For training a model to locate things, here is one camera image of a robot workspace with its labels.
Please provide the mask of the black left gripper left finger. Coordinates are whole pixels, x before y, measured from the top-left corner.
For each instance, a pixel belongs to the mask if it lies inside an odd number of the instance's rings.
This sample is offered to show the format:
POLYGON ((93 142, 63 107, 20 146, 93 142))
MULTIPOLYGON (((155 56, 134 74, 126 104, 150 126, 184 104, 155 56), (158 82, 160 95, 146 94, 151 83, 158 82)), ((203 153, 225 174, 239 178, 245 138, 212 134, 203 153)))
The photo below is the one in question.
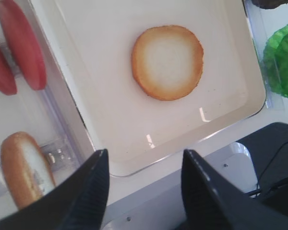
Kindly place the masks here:
POLYGON ((0 230, 99 230, 108 193, 108 150, 102 149, 46 196, 1 219, 0 230))

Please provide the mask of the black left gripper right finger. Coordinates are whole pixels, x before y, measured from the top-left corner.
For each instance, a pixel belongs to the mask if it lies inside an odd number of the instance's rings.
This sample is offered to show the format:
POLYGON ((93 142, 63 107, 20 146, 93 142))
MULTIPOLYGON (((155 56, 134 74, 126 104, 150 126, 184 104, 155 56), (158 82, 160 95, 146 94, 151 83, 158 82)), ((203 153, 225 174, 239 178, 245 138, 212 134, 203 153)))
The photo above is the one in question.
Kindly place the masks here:
POLYGON ((288 230, 288 177, 243 193, 192 149, 183 153, 182 200, 191 230, 288 230))

